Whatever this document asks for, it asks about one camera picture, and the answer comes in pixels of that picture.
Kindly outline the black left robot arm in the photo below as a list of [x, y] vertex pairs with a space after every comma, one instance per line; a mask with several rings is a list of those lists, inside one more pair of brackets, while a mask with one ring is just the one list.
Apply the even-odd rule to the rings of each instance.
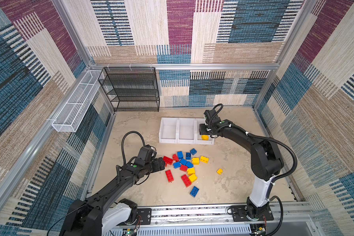
[[143, 144], [137, 156], [116, 166], [116, 177], [96, 194], [75, 200], [62, 218], [61, 236], [104, 236], [119, 224], [136, 222], [137, 204], [122, 199], [112, 204], [144, 176], [165, 169], [165, 161], [156, 156], [155, 147]]

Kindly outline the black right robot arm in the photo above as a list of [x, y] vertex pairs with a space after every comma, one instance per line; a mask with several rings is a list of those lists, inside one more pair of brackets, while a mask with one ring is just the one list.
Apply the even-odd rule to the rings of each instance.
[[[232, 121], [221, 120], [218, 114], [223, 107], [223, 104], [217, 104], [211, 110], [205, 110], [205, 122], [199, 125], [199, 133], [209, 135], [211, 138], [229, 139], [251, 154], [251, 170], [255, 181], [253, 190], [247, 198], [245, 212], [249, 220], [256, 221], [267, 212], [275, 182], [291, 175], [297, 168], [298, 159], [286, 144], [270, 137], [252, 134]], [[293, 160], [292, 167], [284, 174], [280, 174], [284, 161], [279, 146], [286, 149]]]

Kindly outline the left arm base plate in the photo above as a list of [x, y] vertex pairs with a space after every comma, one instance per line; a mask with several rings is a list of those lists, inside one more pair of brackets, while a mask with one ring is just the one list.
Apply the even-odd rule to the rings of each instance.
[[150, 225], [151, 224], [152, 209], [151, 208], [137, 208], [130, 212], [129, 219], [126, 221], [128, 225]]

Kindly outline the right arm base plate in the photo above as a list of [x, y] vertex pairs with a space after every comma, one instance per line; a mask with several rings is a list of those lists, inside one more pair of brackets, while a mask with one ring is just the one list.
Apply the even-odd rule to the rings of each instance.
[[269, 204], [262, 207], [255, 207], [252, 204], [230, 206], [228, 213], [232, 216], [234, 222], [274, 220]]

